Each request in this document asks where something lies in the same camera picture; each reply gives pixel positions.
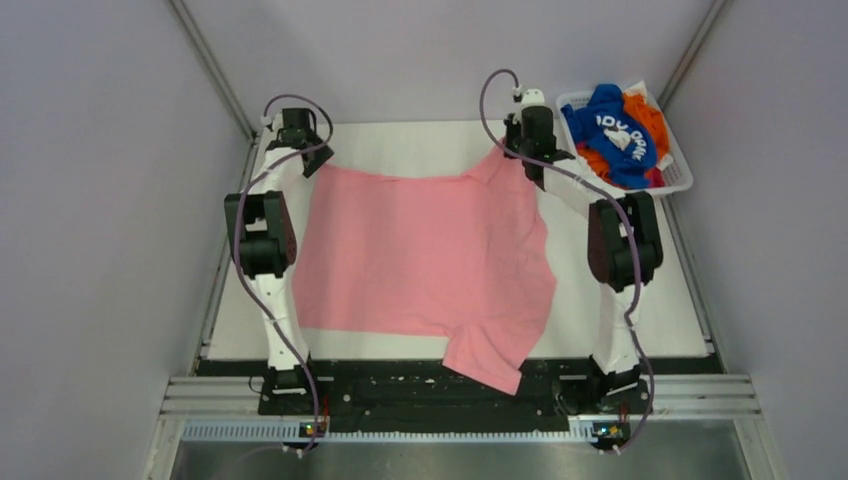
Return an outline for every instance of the cable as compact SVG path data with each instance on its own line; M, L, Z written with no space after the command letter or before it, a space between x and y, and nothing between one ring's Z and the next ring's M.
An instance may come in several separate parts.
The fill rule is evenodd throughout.
M249 388L250 391L253 393L258 393L259 395L262 395L262 392L253 389L253 375L251 375L250 378L247 379L247 388Z
M533 165L538 165L540 167L547 168L549 170L553 170L557 173L561 173L561 174L565 175L566 177L571 178L572 180L576 181L577 183L580 183L581 185L588 188L592 192L597 193L598 195L600 195L604 199L608 200L612 204L616 213L618 213L618 217L621 219L622 225L624 225L624 231L627 233L627 243L630 246L630 254L633 257L633 268L634 268L634 275L633 276L634 276L634 284L635 285L634 285L634 289L633 289L633 300L631 300L631 302L630 302L630 307L628 307L627 310L624 312L624 321L627 323L627 327L630 331L630 338L633 340L633 347L636 349L636 353L639 355L639 359L645 365L645 370L647 370L648 383L650 385L650 388L648 389L648 405L645 408L645 412L642 414L642 418L639 419L639 423L636 424L636 429L633 431L633 434L624 443L624 445L622 445L621 447L619 447L616 450L616 452L618 454L621 454L621 453L624 453L624 451L627 450L630 447L630 445L633 443L633 441L636 440L636 438L638 438L639 435L642 433L642 430L645 426L645 423L648 420L648 415L650 415L651 408L654 405L654 390L655 390L655 383L656 383L655 379L654 379L654 369L651 366L651 361L648 359L648 356L645 354L645 350L642 348L642 344L639 343L639 337L636 335L635 325L633 323L633 320L630 319L630 315L632 315L633 312L636 310L636 306L639 304L639 297L642 294L642 266L639 262L639 252L638 252L638 249L636 247L636 237L634 236L633 225L630 224L630 219L627 218L627 213L624 211L624 208L622 208L621 204L618 203L618 201L615 199L615 197L610 195L609 192L607 192L606 190L604 190L602 188L598 188L598 187L592 185L591 183L585 181L579 175L576 175L572 172L569 172L568 170L557 167L556 165L541 162L539 160L521 155L518 152L513 152L512 150L510 150L506 145L501 143L495 137L494 133L492 133L492 130L489 128L489 125L486 123L486 113L485 113L484 100L486 99L486 90L488 90L489 84L492 83L492 80L494 80L495 77L497 77L498 75L500 75L502 73L505 73L505 74L512 77L512 80L515 84L516 89L521 86L521 84L518 81L518 75L516 75L516 73L514 71L512 71L508 68L501 68L501 69L495 70L494 72L492 72L491 75L489 75L489 77L483 83L483 88L480 90L480 103L479 103L480 111L479 111L479 113L480 113L480 121L483 123L483 129L486 131L486 135L489 136L489 139L492 140L492 142L495 145L497 145L498 148L500 148L504 153L506 153L506 154L508 154L512 157L519 158L522 161L531 163Z

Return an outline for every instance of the metal frame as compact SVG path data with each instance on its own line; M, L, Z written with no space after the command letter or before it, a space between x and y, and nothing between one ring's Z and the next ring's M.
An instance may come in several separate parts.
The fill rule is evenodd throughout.
M581 376L561 376L577 380ZM251 391L248 377L175 377L165 391L160 419L268 419L256 413L259 393ZM253 380L259 389L260 378ZM747 375L657 375L652 421L756 420L760 404ZM615 422L617 415L575 415L569 421ZM312 421L311 416L283 420Z
M177 20L186 33L192 49L209 75L228 113L242 133L252 140L248 150L240 185L243 186L255 162L258 140L244 109L232 87L218 66L215 57L195 23L183 0L167 0ZM660 105L666 105L688 73L701 46L712 32L716 20L726 11L729 0L714 0L706 17L695 32L677 68L660 95ZM673 199L663 200L676 248L695 304L698 319L708 346L713 345L721 355L721 342L709 322L707 304L701 293L694 259L680 231L677 208ZM205 346L211 338L215 317L220 305L221 291L227 272L226 242L222 241L218 257L218 270L210 289L202 335L197 354L204 356ZM310 422L311 417L260 417L257 413L259 394L251 391L246 377L177 377L173 378L165 394L154 438L145 465L144 477L149 480L168 479L177 461L180 441L186 435L190 441L295 441L299 436L300 422ZM732 420L739 438L740 448L753 480L788 478L780 461L769 429L762 417L759 402L747 375L659 375L656 378L655 413L649 416L656 421ZM570 432L527 432L522 434L333 434L332 430L321 441L327 442L566 442L590 441L587 422L615 421L609 415L578 415L569 417L574 425Z

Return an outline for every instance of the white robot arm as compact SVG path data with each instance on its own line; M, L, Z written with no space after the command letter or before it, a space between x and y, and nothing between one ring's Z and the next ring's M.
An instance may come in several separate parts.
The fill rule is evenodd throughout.
M601 299L598 335L592 349L589 375L590 397L598 403L603 397L638 386L640 358L631 336L631 326L625 321L625 313L633 300L635 276L624 226L612 203L586 184L610 194L624 208L634 228L641 263L641 298L646 295L654 270L662 264L662 245L653 199L645 192L629 194L607 184L594 174L583 158L556 165L580 181L562 172L545 174L539 162L553 164L574 157L556 148L553 113L545 105L541 90L519 87L513 91L513 99L518 109L504 121L505 146L535 160L534 163L524 162L527 178L558 197L589 224L587 260L598 280ZM638 323L638 318L637 304L630 314L633 325Z
M265 171L271 164L283 158L283 156L294 153L290 147L278 146L269 148L264 155L264 162L260 171ZM290 189L297 181L303 181L303 162L299 158L283 162L277 169L273 170L268 177L254 187L258 194L266 192L283 192ZM297 247L294 247L294 257L297 255ZM295 258L289 258L289 263L294 263ZM274 314L274 318L267 318L263 314L265 333L268 337L268 366L275 370L293 370L299 365L297 358L289 351L283 343L282 338L274 328L274 322L280 327L286 338L297 349L301 358L309 358L309 346L301 335L300 327L294 316L294 304L291 298L291 271L284 272L282 277L275 275L257 275L251 280L251 286L264 300L268 309Z

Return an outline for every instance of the laundry basket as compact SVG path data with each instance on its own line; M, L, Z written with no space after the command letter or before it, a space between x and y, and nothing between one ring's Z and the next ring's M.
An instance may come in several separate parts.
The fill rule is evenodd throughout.
M557 111L559 112L559 119L562 122L562 129L565 132L565 146L569 152L572 152L575 155L577 154L577 146L574 144L574 138L571 136L571 131L568 129L568 122L565 121L565 115L562 114L562 107L565 105L571 105L575 110L583 108L589 103L589 99L592 98L592 93L593 92L591 90L588 90L584 92L565 93L557 97ZM648 105L659 109L657 101L650 92L647 94L647 99ZM692 188L692 171L689 170L686 158L683 156L683 152L680 151L680 146L677 144L677 140L674 138L674 134L668 126L668 122L665 123L665 128L668 130L668 138L671 147L671 151L669 153L672 157L674 157L674 162L662 171L662 177L665 181L664 187L642 189L649 192L654 197L663 197L673 192L680 192Z

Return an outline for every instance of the grey wall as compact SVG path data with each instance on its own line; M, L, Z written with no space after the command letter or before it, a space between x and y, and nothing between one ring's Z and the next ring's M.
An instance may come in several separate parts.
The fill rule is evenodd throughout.
M0 3L0 112L0 478L138 478L246 144L162 0Z
M793 478L844 478L844 2L735 2L668 109L720 341L751 373Z
M470 120L486 76L662 90L707 0L188 0L248 111L282 91L337 121ZM511 107L507 80L491 113Z

